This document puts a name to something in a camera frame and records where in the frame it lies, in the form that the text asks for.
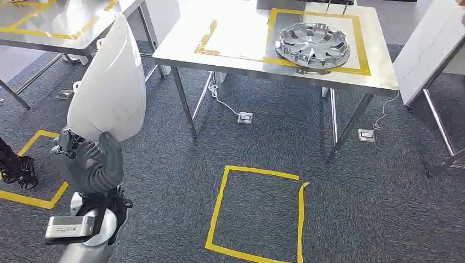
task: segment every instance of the carpet floor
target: carpet floor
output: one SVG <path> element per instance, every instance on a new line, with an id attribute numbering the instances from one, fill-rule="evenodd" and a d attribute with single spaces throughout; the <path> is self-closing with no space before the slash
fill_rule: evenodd
<path id="1" fill-rule="evenodd" d="M 402 46 L 388 45 L 395 59 Z M 9 84 L 17 87 L 50 60 L 45 53 Z M 150 60 L 144 59 L 146 68 Z M 0 135 L 19 151 L 37 130 L 58 132 L 70 89 L 85 67 L 58 61 L 24 92 L 32 109 L 5 98 Z M 207 72 L 180 69 L 191 109 Z M 443 73 L 433 84 L 452 141 L 465 147 L 465 79 Z M 213 244 L 281 261 L 296 261 L 297 193 L 304 190 L 304 262 L 464 262 L 465 177 L 463 171 L 428 176 L 447 156 L 440 133 L 420 98 L 407 111 L 398 98 L 386 106 L 376 145 L 352 132 L 332 163 L 330 104 L 321 89 L 228 75 L 219 97 L 234 109 L 254 113 L 251 125 L 207 95 L 191 138 L 172 76 L 154 74 L 147 83 L 142 130 L 123 142 L 126 195 L 134 201 L 112 262 L 245 262 L 205 249 L 225 165 L 296 174 L 299 181 L 234 171 L 224 189 Z M 339 127 L 345 127 L 362 94 L 336 92 Z M 368 129 L 389 98 L 375 96 L 358 123 Z M 50 200 L 62 181 L 47 154 L 51 138 L 26 152 L 36 158 L 41 184 L 0 190 Z M 70 190 L 53 209 L 0 199 L 0 258 L 3 262 L 57 262 L 63 246 L 44 245 L 48 218 L 67 215 Z"/>

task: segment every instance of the white board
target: white board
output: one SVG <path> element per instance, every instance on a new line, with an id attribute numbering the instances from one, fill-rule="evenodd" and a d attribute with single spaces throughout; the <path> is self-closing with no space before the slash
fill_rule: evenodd
<path id="1" fill-rule="evenodd" d="M 411 105 L 428 78 L 465 36 L 465 11 L 455 0 L 434 0 L 394 62 L 404 105 Z"/>

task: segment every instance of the white cable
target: white cable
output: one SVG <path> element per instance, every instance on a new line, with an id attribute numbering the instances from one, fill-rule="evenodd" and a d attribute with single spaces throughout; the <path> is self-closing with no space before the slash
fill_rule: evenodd
<path id="1" fill-rule="evenodd" d="M 375 123 L 373 124 L 373 130 L 381 130 L 381 126 L 379 126 L 378 122 L 379 122 L 380 120 L 382 120 L 384 117 L 386 117 L 386 113 L 385 113 L 385 111 L 384 111 L 384 107 L 386 107 L 386 104 L 387 104 L 387 103 L 389 103 L 389 102 L 391 102 L 391 101 L 397 99 L 397 98 L 399 97 L 399 95 L 400 95 L 400 90 L 399 90 L 399 92 L 397 92 L 397 96 L 396 96 L 395 98 L 390 99 L 390 100 L 386 101 L 386 102 L 383 104 L 383 117 L 381 117 L 381 118 L 379 118 L 379 119 L 377 119 L 377 120 L 375 121 Z"/>
<path id="2" fill-rule="evenodd" d="M 216 84 L 208 86 L 208 90 L 210 90 L 212 92 L 212 97 L 217 99 L 217 102 L 219 102 L 219 103 L 223 104 L 224 106 L 228 107 L 228 109 L 230 109 L 232 112 L 234 112 L 234 114 L 239 116 L 239 113 L 235 112 L 231 107 L 228 106 L 228 104 L 226 104 L 226 103 L 224 103 L 224 102 L 222 102 L 222 101 L 220 101 L 218 99 L 217 89 L 218 89 L 218 85 L 216 85 Z"/>

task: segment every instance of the yellow tape square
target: yellow tape square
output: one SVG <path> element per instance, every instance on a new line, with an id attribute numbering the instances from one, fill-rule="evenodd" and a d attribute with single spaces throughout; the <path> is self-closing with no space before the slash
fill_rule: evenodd
<path id="1" fill-rule="evenodd" d="M 32 146 L 32 144 L 34 144 L 34 142 L 40 136 L 56 138 L 58 137 L 58 135 L 59 135 L 58 133 L 52 133 L 52 132 L 45 131 L 45 130 L 38 130 L 36 134 L 31 138 L 31 140 L 29 140 L 29 142 L 26 143 L 26 145 L 21 149 L 21 151 L 18 152 L 18 155 L 23 156 L 23 154 Z M 0 198 L 10 200 L 13 202 L 22 203 L 22 204 L 33 205 L 35 207 L 52 209 L 55 206 L 55 204 L 58 202 L 60 197 L 63 195 L 67 187 L 68 187 L 68 184 L 66 182 L 63 182 L 63 184 L 60 186 L 58 191 L 49 201 L 37 199 L 37 198 L 29 197 L 29 196 L 23 196 L 17 193 L 10 193 L 7 191 L 0 191 Z"/>
<path id="2" fill-rule="evenodd" d="M 287 179 L 292 179 L 292 180 L 299 180 L 298 175 L 294 174 L 287 174 L 287 173 L 282 173 L 280 171 L 272 171 L 272 170 L 264 170 L 264 169 L 258 169 L 258 168 L 250 168 L 250 167 L 241 167 L 241 166 L 233 166 L 233 165 L 226 165 L 224 167 L 224 173 L 223 173 L 223 178 L 221 181 L 220 189 L 218 192 L 217 200 L 215 203 L 215 207 L 213 209 L 213 214 L 212 214 L 212 221 L 210 222 L 210 229 L 208 231 L 208 236 L 207 236 L 207 242 L 205 243 L 205 248 L 216 251 L 225 255 L 233 256 L 235 258 L 239 259 L 244 259 L 244 260 L 249 260 L 253 262 L 258 262 L 258 263 L 289 263 L 285 261 L 279 261 L 279 260 L 274 260 L 274 259 L 267 259 L 263 258 L 261 256 L 256 256 L 256 255 L 251 255 L 247 254 L 244 252 L 240 252 L 237 250 L 232 250 L 229 248 L 224 248 L 219 245 L 213 244 L 213 235 L 215 232 L 215 227 L 216 223 L 218 220 L 218 214 L 219 210 L 221 207 L 221 202 L 223 199 L 223 192 L 224 188 L 226 186 L 226 182 L 228 180 L 228 174 L 229 171 L 246 171 L 250 173 L 259 173 L 259 174 L 264 174 L 264 175 L 272 175 L 272 176 L 278 176 L 282 178 L 287 178 Z M 303 229 L 303 219 L 304 219 L 304 193 L 303 189 L 309 185 L 308 182 L 305 182 L 301 185 L 299 189 L 299 222 L 298 222 L 298 233 L 297 233 L 297 262 L 302 263 L 303 262 L 303 257 L 302 257 L 302 229 Z"/>

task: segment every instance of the metal rod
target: metal rod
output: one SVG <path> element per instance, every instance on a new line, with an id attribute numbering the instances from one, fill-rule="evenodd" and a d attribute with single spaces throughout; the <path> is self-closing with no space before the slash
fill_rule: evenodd
<path id="1" fill-rule="evenodd" d="M 195 107 L 194 115 L 192 116 L 192 119 L 194 120 L 194 122 L 195 122 L 195 119 L 197 118 L 197 114 L 199 113 L 200 106 L 202 105 L 202 102 L 203 102 L 203 98 L 205 98 L 205 94 L 207 93 L 208 86 L 210 86 L 210 82 L 212 81 L 213 74 L 215 74 L 214 71 L 210 72 L 210 74 L 208 75 L 207 83 L 205 83 L 205 86 L 202 90 L 202 94 L 200 95 L 200 99 L 197 102 L 197 107 Z"/>
<path id="2" fill-rule="evenodd" d="M 322 88 L 321 88 L 321 96 L 322 96 L 323 98 L 326 98 L 326 96 L 328 95 L 328 91 L 329 91 L 329 90 L 330 90 L 330 89 L 328 89 L 328 88 L 322 87 Z"/>
<path id="3" fill-rule="evenodd" d="M 6 90 L 11 96 L 13 96 L 24 108 L 29 110 L 31 107 L 20 97 L 18 96 L 10 87 L 0 79 L 0 86 Z"/>
<path id="4" fill-rule="evenodd" d="M 450 167 L 465 169 L 465 164 L 455 163 L 455 164 L 451 165 Z"/>
<path id="5" fill-rule="evenodd" d="M 430 95 L 428 89 L 423 89 L 423 93 L 424 93 L 424 95 L 426 97 L 426 100 L 428 101 L 429 107 L 431 108 L 431 112 L 433 113 L 433 117 L 436 120 L 436 123 L 438 124 L 439 131 L 441 132 L 441 135 L 442 135 L 442 137 L 444 139 L 444 143 L 446 145 L 447 151 L 449 152 L 450 156 L 454 156 L 456 151 L 455 151 L 455 149 L 454 149 L 454 147 L 452 145 L 451 140 L 449 139 L 449 136 L 447 135 L 446 128 L 445 128 L 445 126 L 443 124 L 443 121 L 439 117 L 438 109 L 434 105 L 433 100 L 431 99 L 431 95 Z"/>
<path id="6" fill-rule="evenodd" d="M 328 13 L 328 9 L 330 8 L 331 0 L 328 1 L 328 6 L 326 7 L 325 13 Z"/>
<path id="7" fill-rule="evenodd" d="M 55 62 L 57 62 L 60 57 L 63 56 L 63 53 L 58 54 L 52 61 L 50 61 L 48 64 L 45 65 L 39 72 L 37 72 L 34 76 L 32 76 L 26 83 L 24 83 L 21 88 L 19 88 L 17 91 L 15 91 L 16 95 L 21 94 L 27 87 L 29 87 L 32 82 L 34 82 L 36 79 L 38 79 L 44 72 L 49 69 Z"/>
<path id="8" fill-rule="evenodd" d="M 152 53 L 154 53 L 157 49 L 157 43 L 155 42 L 155 39 L 152 37 L 152 33 L 150 30 L 152 29 L 154 34 L 155 30 L 152 24 L 152 20 L 150 19 L 149 10 L 145 1 L 142 4 L 140 4 L 140 6 L 137 7 L 137 9 L 139 10 L 140 19 L 142 20 L 142 25 L 144 26 L 145 34 L 147 35 L 147 40 L 149 41 L 150 49 L 152 50 Z M 164 78 L 166 74 L 163 70 L 163 67 L 158 67 L 158 71 L 160 72 L 160 76 Z"/>
<path id="9" fill-rule="evenodd" d="M 374 96 L 373 94 L 365 94 L 359 106 L 357 107 L 354 114 L 352 115 L 352 118 L 350 119 L 349 123 L 344 128 L 344 131 L 342 132 L 341 137 L 339 137 L 339 141 L 336 143 L 336 145 L 334 145 L 327 161 L 332 160 L 337 150 L 341 149 L 342 145 L 344 145 L 345 141 L 347 140 L 347 137 L 349 137 L 350 132 L 357 125 L 357 122 L 359 121 L 360 117 L 363 115 L 363 113 L 365 112 L 365 109 L 370 104 L 371 99 L 373 99 L 373 96 Z"/>
<path id="10" fill-rule="evenodd" d="M 151 58 L 153 59 L 154 56 L 152 54 L 147 54 L 147 53 L 140 53 L 141 58 Z"/>
<path id="11" fill-rule="evenodd" d="M 188 120 L 190 132 L 192 137 L 195 139 L 197 138 L 197 132 L 195 132 L 194 120 L 192 120 L 192 115 L 190 114 L 188 101 L 186 99 L 186 94 L 184 93 L 183 84 L 181 82 L 181 76 L 179 75 L 177 67 L 171 67 L 171 72 L 174 77 L 174 82 L 176 83 L 176 88 L 178 89 L 179 98 L 181 100 L 181 104 L 183 105 L 184 113 L 186 114 L 186 119 Z"/>
<path id="12" fill-rule="evenodd" d="M 337 115 L 336 115 L 336 95 L 334 93 L 334 89 L 330 89 L 330 96 L 331 96 L 331 121 L 333 124 L 333 143 L 334 146 L 337 144 L 337 140 L 339 139 L 337 135 Z"/>
<path id="13" fill-rule="evenodd" d="M 152 74 L 154 73 L 154 71 L 156 71 L 158 68 L 158 65 L 155 65 L 155 67 L 153 67 L 149 73 L 147 73 L 147 76 L 145 76 L 145 83 L 147 83 L 147 81 L 149 80 L 149 78 L 152 76 Z"/>
<path id="14" fill-rule="evenodd" d="M 345 7 L 344 7 L 344 12 L 342 12 L 342 15 L 345 14 L 345 10 L 347 9 L 347 6 L 349 5 L 349 0 L 346 0 L 345 2 Z"/>

